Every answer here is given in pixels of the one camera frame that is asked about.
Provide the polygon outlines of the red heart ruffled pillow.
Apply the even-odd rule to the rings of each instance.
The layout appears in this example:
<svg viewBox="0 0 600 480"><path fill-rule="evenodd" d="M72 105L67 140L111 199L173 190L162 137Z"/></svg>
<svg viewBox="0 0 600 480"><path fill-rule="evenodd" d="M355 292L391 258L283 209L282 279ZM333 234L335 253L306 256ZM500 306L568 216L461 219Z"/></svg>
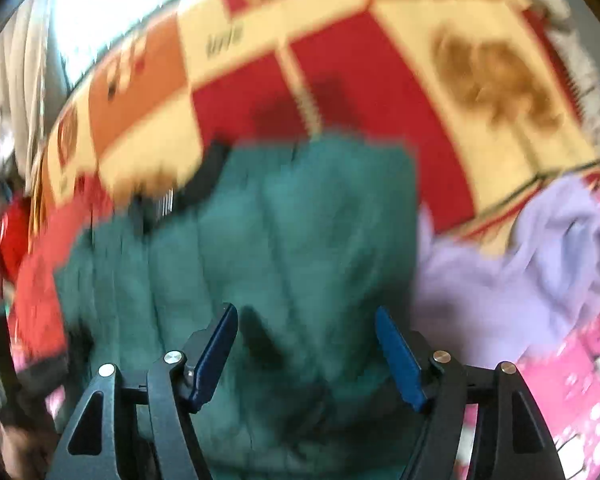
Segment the red heart ruffled pillow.
<svg viewBox="0 0 600 480"><path fill-rule="evenodd" d="M73 198L55 209L21 263L8 315L12 342L28 362L67 349L55 272L67 263L76 238L111 216L114 203L94 174L78 177Z"/></svg>

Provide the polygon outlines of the red clothes pile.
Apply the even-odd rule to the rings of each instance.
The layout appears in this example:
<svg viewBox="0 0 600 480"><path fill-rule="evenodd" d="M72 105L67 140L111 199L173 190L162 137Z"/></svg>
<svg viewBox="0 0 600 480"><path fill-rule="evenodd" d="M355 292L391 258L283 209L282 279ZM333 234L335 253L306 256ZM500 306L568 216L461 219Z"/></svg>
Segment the red clothes pile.
<svg viewBox="0 0 600 480"><path fill-rule="evenodd" d="M17 196L0 214L0 299L4 282L15 284L29 248L29 197Z"/></svg>

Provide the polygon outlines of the pink penguin print quilt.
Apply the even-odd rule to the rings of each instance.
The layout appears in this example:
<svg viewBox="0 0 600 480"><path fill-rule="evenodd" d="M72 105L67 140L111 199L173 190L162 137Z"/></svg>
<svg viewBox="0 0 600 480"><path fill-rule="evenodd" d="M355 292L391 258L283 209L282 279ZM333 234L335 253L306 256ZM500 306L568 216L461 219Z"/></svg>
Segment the pink penguin print quilt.
<svg viewBox="0 0 600 480"><path fill-rule="evenodd" d="M600 421L600 378L576 336L593 321L573 330L553 350L516 361L524 366L524 378L552 431L583 425L586 410Z"/></svg>

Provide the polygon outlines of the beige curtain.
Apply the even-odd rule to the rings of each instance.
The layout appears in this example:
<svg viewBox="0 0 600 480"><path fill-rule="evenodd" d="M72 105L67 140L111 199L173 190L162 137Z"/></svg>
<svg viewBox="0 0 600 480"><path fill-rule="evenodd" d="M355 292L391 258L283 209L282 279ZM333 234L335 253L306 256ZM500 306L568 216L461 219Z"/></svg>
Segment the beige curtain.
<svg viewBox="0 0 600 480"><path fill-rule="evenodd" d="M56 0L24 0L0 33L0 162L34 180L50 129L70 93L58 47Z"/></svg>

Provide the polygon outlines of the green quilted puffer jacket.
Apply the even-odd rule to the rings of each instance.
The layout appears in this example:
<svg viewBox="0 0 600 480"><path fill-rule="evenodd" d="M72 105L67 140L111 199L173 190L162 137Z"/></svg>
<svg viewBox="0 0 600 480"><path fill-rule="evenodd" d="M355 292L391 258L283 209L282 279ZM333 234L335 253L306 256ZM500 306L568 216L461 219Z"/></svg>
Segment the green quilted puffer jacket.
<svg viewBox="0 0 600 480"><path fill-rule="evenodd" d="M155 226L132 210L87 229L55 276L67 405L102 364L144 370L234 304L238 335L193 419L212 476L398 478L422 419L374 315L410 296L416 210L403 148L326 134L232 151L208 200Z"/></svg>

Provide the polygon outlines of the lavender garment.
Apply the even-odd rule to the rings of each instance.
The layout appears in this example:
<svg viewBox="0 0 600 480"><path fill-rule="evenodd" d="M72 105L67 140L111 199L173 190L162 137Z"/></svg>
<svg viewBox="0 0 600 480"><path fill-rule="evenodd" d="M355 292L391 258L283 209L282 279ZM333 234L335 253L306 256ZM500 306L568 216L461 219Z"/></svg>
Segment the lavender garment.
<svg viewBox="0 0 600 480"><path fill-rule="evenodd" d="M522 208L499 257L434 235L427 209L417 234L412 329L460 362L538 356L600 313L600 205L577 177Z"/></svg>

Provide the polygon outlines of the orange red checkered blanket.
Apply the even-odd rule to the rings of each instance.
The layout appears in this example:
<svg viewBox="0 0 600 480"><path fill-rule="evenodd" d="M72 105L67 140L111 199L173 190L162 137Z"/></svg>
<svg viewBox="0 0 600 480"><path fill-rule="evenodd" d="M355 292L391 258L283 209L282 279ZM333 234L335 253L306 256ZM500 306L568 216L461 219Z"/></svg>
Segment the orange red checkered blanket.
<svg viewBox="0 0 600 480"><path fill-rule="evenodd" d="M33 185L30 229L97 174L114 195L182 183L213 139L330 128L399 143L434 229L501 252L522 207L600 149L550 26L562 0L178 0L76 86Z"/></svg>

